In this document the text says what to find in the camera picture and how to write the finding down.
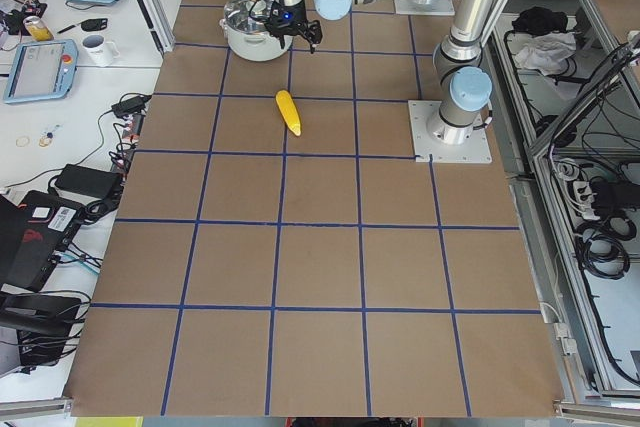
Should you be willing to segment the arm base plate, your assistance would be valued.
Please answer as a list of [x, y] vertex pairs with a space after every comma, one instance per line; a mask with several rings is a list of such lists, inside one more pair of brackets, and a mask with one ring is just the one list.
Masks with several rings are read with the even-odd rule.
[[465, 127], [453, 127], [440, 117], [440, 101], [408, 102], [416, 162], [491, 164], [492, 155], [480, 111]]
[[433, 4], [419, 5], [406, 0], [394, 0], [395, 12], [401, 15], [453, 16], [452, 0], [439, 0]]

